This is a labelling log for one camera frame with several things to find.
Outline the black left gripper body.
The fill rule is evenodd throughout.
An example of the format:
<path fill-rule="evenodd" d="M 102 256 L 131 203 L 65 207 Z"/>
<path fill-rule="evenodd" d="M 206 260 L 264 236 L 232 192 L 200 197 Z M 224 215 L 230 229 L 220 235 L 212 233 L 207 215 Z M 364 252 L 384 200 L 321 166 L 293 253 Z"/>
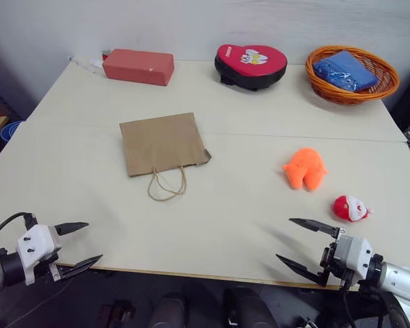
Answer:
<path fill-rule="evenodd" d="M 41 258 L 33 268 L 35 279 L 50 277 L 53 282 L 62 280 L 62 274 L 57 266 L 58 258 L 59 256 L 57 255 L 57 252 Z"/>

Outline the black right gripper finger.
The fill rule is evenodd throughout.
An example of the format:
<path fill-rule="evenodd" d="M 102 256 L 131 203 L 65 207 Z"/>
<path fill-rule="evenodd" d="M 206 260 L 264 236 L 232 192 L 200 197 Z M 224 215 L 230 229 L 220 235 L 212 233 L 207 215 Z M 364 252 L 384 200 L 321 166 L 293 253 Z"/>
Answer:
<path fill-rule="evenodd" d="M 314 232 L 323 232 L 333 238 L 337 238 L 340 233 L 340 227 L 333 227 L 313 219 L 290 218 L 289 221 Z"/>
<path fill-rule="evenodd" d="M 323 271 L 320 273 L 309 272 L 306 266 L 299 264 L 293 260 L 285 258 L 281 255 L 276 254 L 277 258 L 281 260 L 289 269 L 291 269 L 296 274 L 318 284 L 319 286 L 325 287 L 328 282 L 328 272 Z"/>

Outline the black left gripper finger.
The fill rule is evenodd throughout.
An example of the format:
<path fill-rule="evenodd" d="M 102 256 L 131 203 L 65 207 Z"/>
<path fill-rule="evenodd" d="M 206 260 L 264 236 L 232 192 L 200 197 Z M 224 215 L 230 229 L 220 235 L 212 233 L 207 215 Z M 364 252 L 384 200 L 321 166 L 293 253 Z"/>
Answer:
<path fill-rule="evenodd" d="M 69 222 L 69 223 L 61 223 L 59 225 L 55 225 L 54 228 L 59 236 L 63 236 L 66 234 L 70 234 L 85 228 L 89 225 L 86 222 Z"/>
<path fill-rule="evenodd" d="M 66 280 L 75 277 L 86 270 L 90 269 L 94 264 L 96 264 L 103 255 L 93 256 L 76 263 L 73 266 L 56 265 L 56 280 Z"/>

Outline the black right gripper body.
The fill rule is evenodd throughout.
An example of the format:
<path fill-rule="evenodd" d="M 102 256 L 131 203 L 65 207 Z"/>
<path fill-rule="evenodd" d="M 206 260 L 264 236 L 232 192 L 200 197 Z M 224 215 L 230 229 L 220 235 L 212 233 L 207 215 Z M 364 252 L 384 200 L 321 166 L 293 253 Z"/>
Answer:
<path fill-rule="evenodd" d="M 328 249 L 324 250 L 320 266 L 324 268 L 321 273 L 320 284 L 322 287 L 327 285 L 329 274 L 341 280 L 341 291 L 348 291 L 350 288 L 350 273 L 347 269 L 346 259 L 350 250 L 350 237 L 346 235 L 344 228 L 336 228 L 333 234 L 335 241 L 329 244 Z"/>

